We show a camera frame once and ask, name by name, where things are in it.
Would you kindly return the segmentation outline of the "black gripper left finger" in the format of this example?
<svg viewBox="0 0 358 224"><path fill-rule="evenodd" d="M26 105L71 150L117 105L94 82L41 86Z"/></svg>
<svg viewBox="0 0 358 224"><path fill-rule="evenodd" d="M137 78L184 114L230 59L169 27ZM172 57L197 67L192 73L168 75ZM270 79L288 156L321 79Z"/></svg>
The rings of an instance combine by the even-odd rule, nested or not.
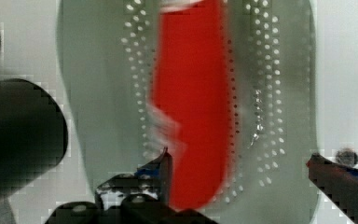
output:
<svg viewBox="0 0 358 224"><path fill-rule="evenodd" d="M45 224L218 224L193 209L169 206L172 156L161 154L133 174L115 175L94 193L95 201L58 206Z"/></svg>

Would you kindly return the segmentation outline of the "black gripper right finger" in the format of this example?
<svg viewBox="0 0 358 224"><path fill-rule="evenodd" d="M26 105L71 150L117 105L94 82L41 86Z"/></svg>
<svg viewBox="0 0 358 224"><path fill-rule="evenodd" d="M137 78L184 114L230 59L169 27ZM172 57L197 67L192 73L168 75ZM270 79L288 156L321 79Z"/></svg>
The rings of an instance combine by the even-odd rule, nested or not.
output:
<svg viewBox="0 0 358 224"><path fill-rule="evenodd" d="M358 169L313 153L306 163L309 180L351 221L358 224Z"/></svg>

